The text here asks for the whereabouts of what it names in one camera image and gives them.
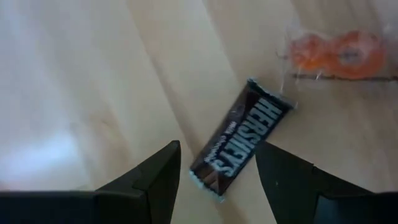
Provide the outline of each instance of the orange candy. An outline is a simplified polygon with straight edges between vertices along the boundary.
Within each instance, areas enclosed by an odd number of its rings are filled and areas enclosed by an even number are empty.
[[[300,69],[313,72],[326,62],[326,41],[315,34],[307,34],[292,42],[290,53],[293,63]]]
[[[385,49],[374,35],[351,31],[329,42],[307,34],[292,42],[290,53],[294,65],[307,72],[325,69],[341,78],[371,77],[384,65]]]
[[[374,34],[352,31],[331,41],[326,70],[341,78],[368,78],[384,60],[384,47]]]

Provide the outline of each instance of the candy bar wrapper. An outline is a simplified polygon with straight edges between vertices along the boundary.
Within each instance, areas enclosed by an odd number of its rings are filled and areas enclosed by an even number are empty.
[[[293,107],[249,79],[214,135],[190,167],[192,179],[221,201],[226,189]]]

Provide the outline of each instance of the wooden table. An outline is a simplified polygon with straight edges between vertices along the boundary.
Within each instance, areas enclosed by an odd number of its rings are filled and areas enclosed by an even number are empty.
[[[370,1],[320,2],[6,5],[0,188],[96,189],[179,139],[174,223],[275,223],[254,160],[223,204],[194,185],[188,167],[247,77],[279,91],[275,51],[292,21],[329,34],[364,26],[378,32],[391,22],[379,20],[385,7],[375,10]],[[298,108],[269,142],[369,190],[398,189],[395,82],[302,80],[296,88],[286,79],[285,94]]]

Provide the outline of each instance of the hershey's chocolate bar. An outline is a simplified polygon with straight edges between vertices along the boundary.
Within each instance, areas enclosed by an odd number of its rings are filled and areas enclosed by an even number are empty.
[[[254,148],[292,109],[249,79],[223,122],[190,167],[195,182],[222,196],[254,155]]]

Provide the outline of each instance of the hershey's logo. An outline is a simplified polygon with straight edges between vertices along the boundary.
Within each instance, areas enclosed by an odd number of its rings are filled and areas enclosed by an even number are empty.
[[[227,177],[235,175],[248,158],[255,145],[268,133],[282,111],[267,100],[260,98],[250,110],[238,130],[222,148],[217,159],[210,165]]]

